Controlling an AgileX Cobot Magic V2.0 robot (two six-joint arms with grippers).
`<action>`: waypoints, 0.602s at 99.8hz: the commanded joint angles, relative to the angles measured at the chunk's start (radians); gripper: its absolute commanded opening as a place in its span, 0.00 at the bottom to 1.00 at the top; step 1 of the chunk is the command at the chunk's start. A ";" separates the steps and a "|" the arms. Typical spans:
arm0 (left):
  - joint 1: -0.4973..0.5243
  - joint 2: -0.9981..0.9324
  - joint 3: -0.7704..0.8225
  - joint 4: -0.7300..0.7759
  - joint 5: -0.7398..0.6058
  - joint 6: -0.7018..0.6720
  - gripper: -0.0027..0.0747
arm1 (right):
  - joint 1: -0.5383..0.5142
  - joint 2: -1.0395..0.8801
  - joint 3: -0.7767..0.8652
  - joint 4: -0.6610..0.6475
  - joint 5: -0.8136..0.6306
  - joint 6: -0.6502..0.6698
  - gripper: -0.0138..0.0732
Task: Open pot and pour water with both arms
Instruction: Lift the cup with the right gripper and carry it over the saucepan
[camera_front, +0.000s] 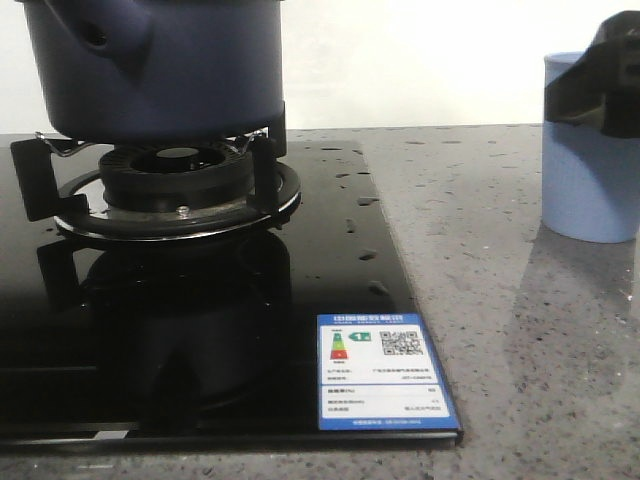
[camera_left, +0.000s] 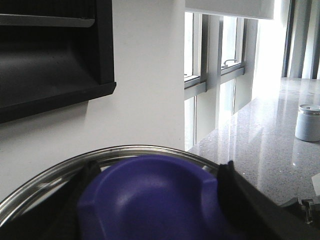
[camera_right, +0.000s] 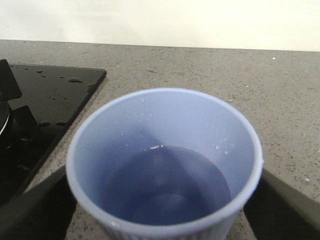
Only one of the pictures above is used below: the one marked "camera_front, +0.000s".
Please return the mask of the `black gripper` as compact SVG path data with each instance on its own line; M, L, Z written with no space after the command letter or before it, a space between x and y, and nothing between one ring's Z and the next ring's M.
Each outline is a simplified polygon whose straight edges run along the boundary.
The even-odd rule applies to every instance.
M544 119L609 137L639 135L639 12L603 21L591 44L544 91Z

